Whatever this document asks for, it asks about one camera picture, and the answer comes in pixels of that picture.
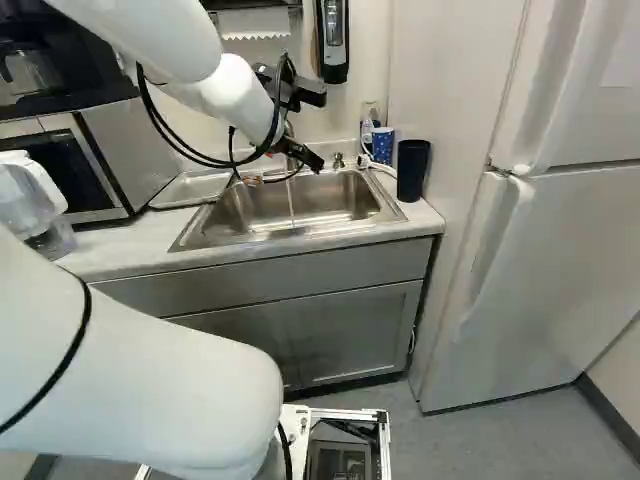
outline paper towel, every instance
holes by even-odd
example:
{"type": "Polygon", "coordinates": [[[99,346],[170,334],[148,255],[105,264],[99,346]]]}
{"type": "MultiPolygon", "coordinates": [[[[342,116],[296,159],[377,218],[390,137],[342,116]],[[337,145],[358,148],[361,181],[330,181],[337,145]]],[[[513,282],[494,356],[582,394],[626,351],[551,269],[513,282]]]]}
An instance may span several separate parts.
{"type": "Polygon", "coordinates": [[[218,32],[224,40],[286,37],[291,35],[289,10],[269,7],[220,11],[218,32]]]}

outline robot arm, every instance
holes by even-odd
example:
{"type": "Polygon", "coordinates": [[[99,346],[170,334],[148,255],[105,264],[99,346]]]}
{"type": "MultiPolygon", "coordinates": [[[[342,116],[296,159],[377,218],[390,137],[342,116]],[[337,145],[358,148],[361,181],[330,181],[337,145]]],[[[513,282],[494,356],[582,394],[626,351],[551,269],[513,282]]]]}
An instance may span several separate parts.
{"type": "MultiPolygon", "coordinates": [[[[235,125],[260,145],[273,102],[250,65],[223,53],[198,0],[46,0],[125,55],[179,102],[235,125]]],[[[282,117],[272,141],[284,132],[282,117]]]]}
{"type": "MultiPolygon", "coordinates": [[[[178,100],[264,141],[273,102],[243,59],[222,53],[198,0],[46,1],[178,100]]],[[[127,308],[2,225],[0,264],[0,449],[142,462],[188,480],[254,478],[282,403],[266,354],[127,308]],[[32,404],[80,332],[63,375],[32,404]]]]}

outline refrigerator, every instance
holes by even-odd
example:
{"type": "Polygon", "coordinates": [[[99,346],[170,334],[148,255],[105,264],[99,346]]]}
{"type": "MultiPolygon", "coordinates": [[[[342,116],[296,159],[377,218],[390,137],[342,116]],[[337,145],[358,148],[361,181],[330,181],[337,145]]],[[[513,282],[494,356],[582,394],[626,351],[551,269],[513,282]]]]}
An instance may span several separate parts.
{"type": "Polygon", "coordinates": [[[418,330],[428,412],[568,384],[640,311],[640,2],[523,1],[486,121],[446,308],[418,330]]]}

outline sink basin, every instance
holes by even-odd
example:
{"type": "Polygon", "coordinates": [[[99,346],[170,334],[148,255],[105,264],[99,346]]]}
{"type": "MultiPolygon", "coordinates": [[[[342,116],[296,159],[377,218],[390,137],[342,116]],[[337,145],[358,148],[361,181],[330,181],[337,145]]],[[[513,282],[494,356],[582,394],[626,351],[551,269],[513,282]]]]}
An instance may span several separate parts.
{"type": "Polygon", "coordinates": [[[198,210],[169,251],[339,234],[405,220],[367,171],[303,172],[279,183],[236,183],[198,210]]]}

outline blue mug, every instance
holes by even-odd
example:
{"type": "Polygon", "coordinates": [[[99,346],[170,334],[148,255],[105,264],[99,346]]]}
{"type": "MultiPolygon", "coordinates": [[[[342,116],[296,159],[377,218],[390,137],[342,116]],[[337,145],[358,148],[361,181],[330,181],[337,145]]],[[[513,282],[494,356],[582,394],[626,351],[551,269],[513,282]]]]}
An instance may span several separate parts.
{"type": "Polygon", "coordinates": [[[391,165],[393,159],[393,128],[377,127],[371,130],[373,138],[373,160],[391,165]]]}

